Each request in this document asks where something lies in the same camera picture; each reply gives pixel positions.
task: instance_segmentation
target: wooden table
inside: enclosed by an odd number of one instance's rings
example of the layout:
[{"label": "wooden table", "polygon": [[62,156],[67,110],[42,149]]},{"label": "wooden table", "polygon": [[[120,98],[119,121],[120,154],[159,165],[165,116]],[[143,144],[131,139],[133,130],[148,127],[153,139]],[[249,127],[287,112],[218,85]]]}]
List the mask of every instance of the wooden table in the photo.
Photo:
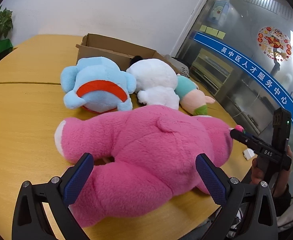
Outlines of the wooden table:
[{"label": "wooden table", "polygon": [[[56,52],[42,48],[61,40],[64,43],[56,47]],[[50,84],[58,83],[56,77],[63,67],[75,63],[77,51],[72,47],[80,40],[81,37],[74,36],[39,35],[19,45],[0,62],[0,234],[5,240],[11,239],[12,217],[21,183],[25,180],[33,184],[45,183],[53,176],[60,176],[69,166],[54,144],[53,135],[58,124],[70,116],[82,120],[94,116],[82,109],[65,108],[60,85]],[[50,68],[42,67],[39,62],[29,65],[26,59],[32,51],[42,51],[37,58]],[[19,74],[15,74],[10,58]],[[136,96],[133,95],[132,100],[134,107],[138,107]],[[218,103],[209,105],[208,112],[231,127],[235,126],[233,119]],[[242,155],[244,149],[244,145],[234,142],[231,157],[222,167],[229,176],[242,179],[250,168],[251,162]],[[94,227],[86,228],[85,232],[90,239],[97,240],[175,240],[202,223],[216,208],[209,196],[194,189],[172,198],[144,216],[105,218]],[[48,205],[45,209],[56,237],[64,239]]]}]

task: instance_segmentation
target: black plush ear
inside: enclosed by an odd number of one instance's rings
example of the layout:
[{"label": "black plush ear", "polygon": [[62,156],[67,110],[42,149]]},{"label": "black plush ear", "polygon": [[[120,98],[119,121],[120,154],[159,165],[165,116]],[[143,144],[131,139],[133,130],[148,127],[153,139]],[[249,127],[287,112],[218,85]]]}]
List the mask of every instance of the black plush ear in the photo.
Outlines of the black plush ear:
[{"label": "black plush ear", "polygon": [[141,56],[135,56],[134,58],[132,58],[132,59],[130,60],[130,67],[131,67],[134,63],[136,63],[136,62],[138,62],[138,61],[140,61],[140,60],[143,60],[143,58],[142,58]]}]

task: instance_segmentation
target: blue banner with white text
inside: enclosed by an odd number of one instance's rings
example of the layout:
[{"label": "blue banner with white text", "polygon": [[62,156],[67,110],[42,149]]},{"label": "blue banner with white text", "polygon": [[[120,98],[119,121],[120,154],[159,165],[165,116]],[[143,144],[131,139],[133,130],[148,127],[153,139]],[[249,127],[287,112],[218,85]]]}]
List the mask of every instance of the blue banner with white text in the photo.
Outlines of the blue banner with white text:
[{"label": "blue banner with white text", "polygon": [[291,112],[293,124],[293,99],[267,71],[236,49],[203,33],[197,33],[194,40],[221,54],[249,74],[281,107]]}]

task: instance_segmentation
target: glass partition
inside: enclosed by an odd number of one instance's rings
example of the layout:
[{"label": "glass partition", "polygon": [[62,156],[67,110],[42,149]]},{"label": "glass partition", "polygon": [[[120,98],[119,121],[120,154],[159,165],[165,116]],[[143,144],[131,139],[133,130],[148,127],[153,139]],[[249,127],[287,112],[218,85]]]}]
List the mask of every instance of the glass partition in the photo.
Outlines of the glass partition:
[{"label": "glass partition", "polygon": [[[286,0],[208,0],[177,55],[188,65],[190,76],[201,82],[238,124],[271,143],[272,115],[280,107],[278,102],[239,66],[195,41],[196,33],[226,44],[256,62],[293,98],[290,5]],[[265,87],[271,87],[271,80],[265,76],[260,72],[258,78]],[[288,98],[281,100],[284,104]],[[289,144],[293,151],[293,126]],[[289,184],[293,195],[293,164]]]}]

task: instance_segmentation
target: round sticker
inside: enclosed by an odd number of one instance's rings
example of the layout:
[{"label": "round sticker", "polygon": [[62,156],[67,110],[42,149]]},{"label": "round sticker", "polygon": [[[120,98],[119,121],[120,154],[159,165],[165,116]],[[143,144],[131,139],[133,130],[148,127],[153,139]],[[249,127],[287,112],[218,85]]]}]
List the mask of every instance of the round sticker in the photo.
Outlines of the round sticker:
[{"label": "round sticker", "polygon": [[275,27],[264,27],[258,33],[260,49],[270,59],[279,62],[288,60],[291,55],[290,40],[287,35]]}]

